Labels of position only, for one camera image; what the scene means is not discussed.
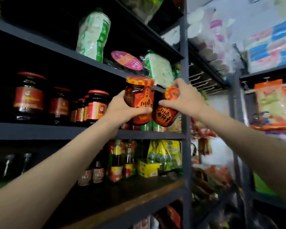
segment jar lid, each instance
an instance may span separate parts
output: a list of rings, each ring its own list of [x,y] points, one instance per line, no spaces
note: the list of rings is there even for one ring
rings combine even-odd
[[[61,88],[61,87],[54,87],[55,89],[64,91],[64,92],[71,92],[71,90],[69,88]]]
[[[154,79],[143,76],[131,76],[126,78],[127,83],[142,86],[145,86],[145,84],[148,84],[151,81],[153,81],[153,83],[155,82]]]
[[[176,100],[180,95],[180,90],[176,87],[168,87],[165,89],[165,99],[167,100]]]
[[[104,91],[101,91],[101,90],[90,90],[90,91],[88,91],[88,93],[100,93],[100,94],[105,94],[105,95],[109,96],[108,92],[104,92]]]
[[[33,76],[33,77],[40,78],[40,79],[47,79],[47,78],[43,77],[42,75],[38,75],[38,74],[35,74],[32,72],[20,71],[17,74],[18,75]]]

